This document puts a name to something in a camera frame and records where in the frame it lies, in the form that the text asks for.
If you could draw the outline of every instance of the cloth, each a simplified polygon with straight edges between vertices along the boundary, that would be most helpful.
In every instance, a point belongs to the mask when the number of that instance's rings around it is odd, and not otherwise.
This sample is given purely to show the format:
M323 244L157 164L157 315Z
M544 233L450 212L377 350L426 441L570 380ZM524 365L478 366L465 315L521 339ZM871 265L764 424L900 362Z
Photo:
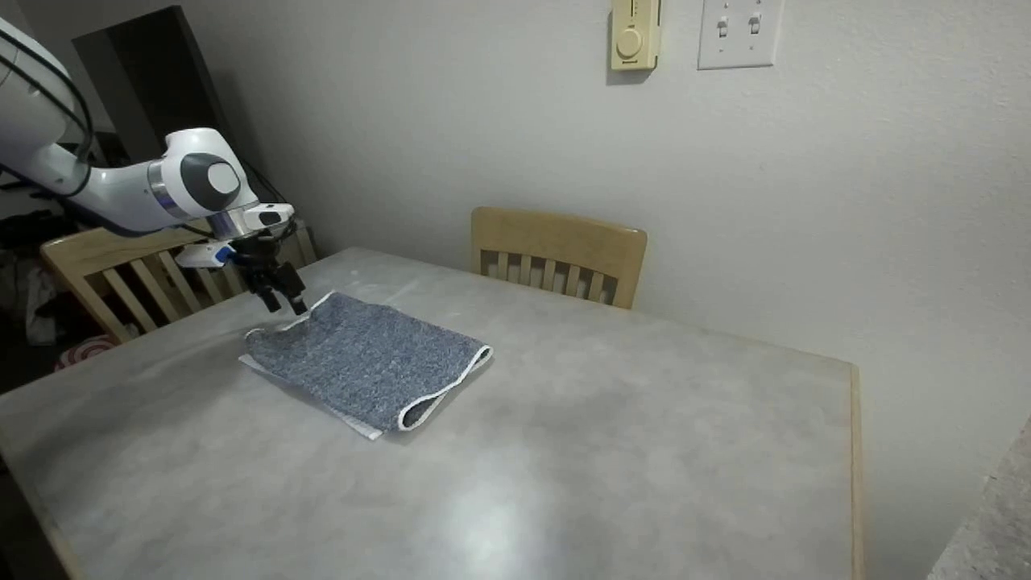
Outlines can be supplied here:
M343 293L287 327L252 331L240 362L356 430L418 427L494 358L491 343Z

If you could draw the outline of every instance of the wooden chair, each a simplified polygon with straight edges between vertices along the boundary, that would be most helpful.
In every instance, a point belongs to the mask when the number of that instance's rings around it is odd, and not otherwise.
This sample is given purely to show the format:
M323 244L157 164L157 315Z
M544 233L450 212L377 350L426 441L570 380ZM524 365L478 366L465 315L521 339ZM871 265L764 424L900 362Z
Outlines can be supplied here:
M632 308L646 235L579 216L478 207L469 244L484 278Z
M118 237L113 233L91 230L42 244L42 259L107 335L130 340L244 293L244 280L232 268L177 268L177 248L192 242L201 242L201 235L183 230L142 237ZM295 242L284 248L284 259L294 268L314 259L306 230L298 230Z

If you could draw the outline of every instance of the gray towel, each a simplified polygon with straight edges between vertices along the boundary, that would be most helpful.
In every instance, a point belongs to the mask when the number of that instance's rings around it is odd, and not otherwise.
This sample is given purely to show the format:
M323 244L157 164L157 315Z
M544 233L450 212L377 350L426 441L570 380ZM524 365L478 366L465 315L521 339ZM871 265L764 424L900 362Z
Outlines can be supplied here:
M252 331L240 362L377 438L418 427L491 354L467 335L328 293L306 319Z

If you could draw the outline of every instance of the chair backrest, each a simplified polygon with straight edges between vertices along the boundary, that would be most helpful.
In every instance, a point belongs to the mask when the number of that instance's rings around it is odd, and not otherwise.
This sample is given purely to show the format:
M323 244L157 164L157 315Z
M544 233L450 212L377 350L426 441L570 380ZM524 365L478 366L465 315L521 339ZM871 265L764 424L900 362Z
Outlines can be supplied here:
M469 244L484 278L632 308L646 235L579 216L478 207Z
M201 237L203 235L183 230L142 237L118 237L113 233L91 230L42 244L42 259L107 335L130 340L142 331L154 331L157 325L244 293L244 280L235 274L235 268L177 268L175 255ZM303 224L284 244L284 260L294 268L313 260L310 233Z

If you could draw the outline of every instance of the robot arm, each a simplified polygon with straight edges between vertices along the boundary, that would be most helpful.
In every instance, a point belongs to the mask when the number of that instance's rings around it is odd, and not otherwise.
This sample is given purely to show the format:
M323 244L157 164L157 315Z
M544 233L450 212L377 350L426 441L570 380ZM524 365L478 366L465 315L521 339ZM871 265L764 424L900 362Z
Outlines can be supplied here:
M94 166L86 155L57 145L69 123L78 123L91 147L91 119L79 119L73 105L85 110L61 60L0 19L0 166L73 202L113 233L145 235L209 220L215 242L181 265L215 268L220 260L203 260L203 255L230 248L269 308L276 308L269 289L279 289L303 313L298 278L276 265L274 242L261 237L269 224L290 222L294 207L259 202L240 162L215 130L171 131L167 152L154 162Z

